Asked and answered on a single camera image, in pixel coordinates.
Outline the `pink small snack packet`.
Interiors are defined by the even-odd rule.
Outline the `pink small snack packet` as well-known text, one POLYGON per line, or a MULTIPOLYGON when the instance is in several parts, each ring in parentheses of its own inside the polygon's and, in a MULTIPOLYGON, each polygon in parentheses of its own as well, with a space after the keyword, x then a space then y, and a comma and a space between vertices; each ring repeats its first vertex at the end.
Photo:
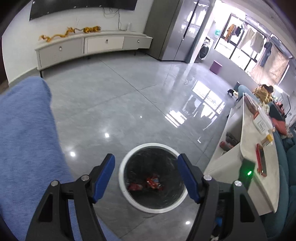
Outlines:
POLYGON ((143 186, 137 183, 130 183, 128 186, 128 191, 141 191, 143 186))

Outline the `red snack wrapper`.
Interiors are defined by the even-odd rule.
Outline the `red snack wrapper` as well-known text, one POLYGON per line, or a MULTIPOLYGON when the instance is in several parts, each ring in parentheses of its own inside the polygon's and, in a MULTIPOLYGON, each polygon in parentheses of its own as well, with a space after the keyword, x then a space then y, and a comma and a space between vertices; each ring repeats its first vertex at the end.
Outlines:
POLYGON ((159 178, 157 176, 147 177, 146 182, 147 186, 151 189, 163 189, 163 185, 160 183, 159 178))

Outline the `white round trash bin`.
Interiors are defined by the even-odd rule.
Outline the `white round trash bin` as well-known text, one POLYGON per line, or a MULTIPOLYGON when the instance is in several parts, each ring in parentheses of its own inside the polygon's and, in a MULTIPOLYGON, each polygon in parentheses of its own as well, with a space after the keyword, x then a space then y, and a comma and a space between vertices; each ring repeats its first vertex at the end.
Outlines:
POLYGON ((188 195, 177 165, 179 153, 164 144, 145 143, 130 150, 118 172, 125 199, 137 210, 161 214, 177 208, 188 195))

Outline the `red phone on counter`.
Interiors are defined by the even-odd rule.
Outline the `red phone on counter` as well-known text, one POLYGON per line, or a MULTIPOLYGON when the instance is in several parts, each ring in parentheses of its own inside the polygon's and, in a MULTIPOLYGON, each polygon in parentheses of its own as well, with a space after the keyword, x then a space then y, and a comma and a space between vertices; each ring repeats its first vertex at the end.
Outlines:
POLYGON ((256 156, 257 156, 257 172, 263 177, 267 177, 267 169, 266 169, 266 162, 265 162, 265 155, 263 147, 260 144, 256 145, 256 156))

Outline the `blue fluffy bed cover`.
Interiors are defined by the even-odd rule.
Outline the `blue fluffy bed cover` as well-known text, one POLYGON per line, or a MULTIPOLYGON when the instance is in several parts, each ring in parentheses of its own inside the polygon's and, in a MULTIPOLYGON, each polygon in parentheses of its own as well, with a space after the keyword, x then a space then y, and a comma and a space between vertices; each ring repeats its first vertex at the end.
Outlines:
MULTIPOLYGON (((1 95, 1 240, 26 240, 32 217, 53 180, 74 179, 61 150, 41 77, 28 77, 1 95)), ((98 219, 106 240, 116 235, 98 219)))

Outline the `beige counter table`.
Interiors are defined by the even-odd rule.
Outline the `beige counter table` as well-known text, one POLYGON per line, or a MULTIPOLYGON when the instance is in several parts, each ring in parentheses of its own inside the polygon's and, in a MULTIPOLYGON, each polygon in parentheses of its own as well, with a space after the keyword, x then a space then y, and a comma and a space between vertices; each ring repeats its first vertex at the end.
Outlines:
POLYGON ((261 143, 265 135, 262 135, 255 127, 253 114, 247 108, 244 99, 231 108, 220 142, 226 140, 227 132, 232 133, 239 144, 227 152, 217 146, 204 174, 220 182, 232 183, 239 177, 243 159, 253 161, 255 163, 254 175, 248 194, 259 215, 275 213, 280 196, 280 172, 276 145, 272 142, 264 147, 267 176, 263 177, 257 172, 256 145, 261 143))

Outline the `person in yellow top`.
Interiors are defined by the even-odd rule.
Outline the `person in yellow top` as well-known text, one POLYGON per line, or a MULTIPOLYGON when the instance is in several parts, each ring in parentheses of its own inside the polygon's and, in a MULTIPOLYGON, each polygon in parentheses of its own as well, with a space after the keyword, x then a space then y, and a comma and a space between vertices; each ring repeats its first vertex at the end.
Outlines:
POLYGON ((272 98, 272 93, 274 91, 273 86, 269 85, 260 85, 259 87, 257 87, 253 94, 262 102, 265 104, 270 103, 273 98, 272 98))

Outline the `small black dog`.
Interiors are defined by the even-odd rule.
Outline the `small black dog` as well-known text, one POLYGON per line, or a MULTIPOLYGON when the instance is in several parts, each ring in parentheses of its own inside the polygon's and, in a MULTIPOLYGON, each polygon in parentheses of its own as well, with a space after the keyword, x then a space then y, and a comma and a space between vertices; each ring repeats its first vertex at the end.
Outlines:
POLYGON ((227 93, 230 94, 231 96, 234 96, 234 90, 232 90, 232 89, 229 89, 229 90, 227 91, 227 93))

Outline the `purple storage stool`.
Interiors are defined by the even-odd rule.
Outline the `purple storage stool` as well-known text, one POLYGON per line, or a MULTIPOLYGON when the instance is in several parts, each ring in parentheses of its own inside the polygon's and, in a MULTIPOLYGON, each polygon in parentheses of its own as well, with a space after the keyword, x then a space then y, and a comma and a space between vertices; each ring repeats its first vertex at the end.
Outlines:
POLYGON ((210 71, 213 72, 214 74, 218 75, 219 72, 221 71, 223 65, 220 64, 219 62, 217 61, 213 61, 211 67, 210 67, 210 71))

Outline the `white TV cabinet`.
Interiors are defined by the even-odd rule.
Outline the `white TV cabinet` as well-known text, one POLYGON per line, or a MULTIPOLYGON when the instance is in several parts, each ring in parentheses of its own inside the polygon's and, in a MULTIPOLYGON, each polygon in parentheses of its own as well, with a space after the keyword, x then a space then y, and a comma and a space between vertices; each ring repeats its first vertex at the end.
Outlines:
POLYGON ((138 49, 149 49, 152 37, 131 31, 101 31, 74 34, 39 45, 35 51, 37 70, 42 71, 57 64, 85 56, 138 49))

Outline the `white washing machine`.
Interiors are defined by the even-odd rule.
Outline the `white washing machine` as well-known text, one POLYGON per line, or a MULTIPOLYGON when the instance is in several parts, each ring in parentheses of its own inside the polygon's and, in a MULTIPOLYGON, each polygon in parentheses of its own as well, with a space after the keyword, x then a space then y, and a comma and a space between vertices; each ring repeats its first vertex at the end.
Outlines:
POLYGON ((204 60, 207 57, 209 51, 212 48, 212 45, 213 45, 213 40, 209 37, 206 37, 198 53, 198 58, 200 60, 204 60))

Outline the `golden dragon ornament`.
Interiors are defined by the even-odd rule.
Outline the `golden dragon ornament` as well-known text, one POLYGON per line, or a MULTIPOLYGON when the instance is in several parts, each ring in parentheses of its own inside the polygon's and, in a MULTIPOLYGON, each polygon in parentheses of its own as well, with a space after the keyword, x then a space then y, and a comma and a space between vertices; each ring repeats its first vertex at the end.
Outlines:
POLYGON ((44 40, 45 42, 49 43, 51 42, 52 40, 54 40, 55 38, 67 38, 69 37, 70 35, 73 35, 75 34, 77 31, 77 28, 73 28, 73 27, 68 27, 66 32, 63 33, 63 34, 55 34, 55 35, 52 35, 52 36, 47 36, 47 35, 41 35, 39 37, 39 41, 40 40, 44 40))

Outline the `golden tiger ornament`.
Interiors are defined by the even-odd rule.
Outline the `golden tiger ornament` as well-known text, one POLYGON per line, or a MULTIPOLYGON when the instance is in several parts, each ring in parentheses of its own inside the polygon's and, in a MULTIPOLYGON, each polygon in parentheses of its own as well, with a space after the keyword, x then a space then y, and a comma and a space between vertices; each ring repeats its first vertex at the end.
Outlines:
POLYGON ((79 31, 82 31, 83 33, 98 33, 101 31, 100 26, 94 26, 94 27, 84 27, 82 29, 78 29, 79 31))

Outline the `grey double-door refrigerator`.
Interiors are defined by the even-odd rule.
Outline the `grey double-door refrigerator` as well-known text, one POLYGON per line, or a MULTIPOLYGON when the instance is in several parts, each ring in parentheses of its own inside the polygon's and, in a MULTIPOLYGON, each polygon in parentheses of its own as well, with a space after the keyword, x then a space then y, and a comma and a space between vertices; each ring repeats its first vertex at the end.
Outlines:
POLYGON ((161 61, 185 61, 212 1, 154 1, 144 33, 147 54, 161 61))

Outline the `black wall television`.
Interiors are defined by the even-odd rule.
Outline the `black wall television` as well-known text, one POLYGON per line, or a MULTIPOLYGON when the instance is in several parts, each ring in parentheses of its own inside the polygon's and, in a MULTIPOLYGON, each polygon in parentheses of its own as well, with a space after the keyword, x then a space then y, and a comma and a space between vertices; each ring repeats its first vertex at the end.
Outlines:
POLYGON ((36 0, 32 2, 30 18, 80 8, 115 8, 134 11, 137 0, 36 0))

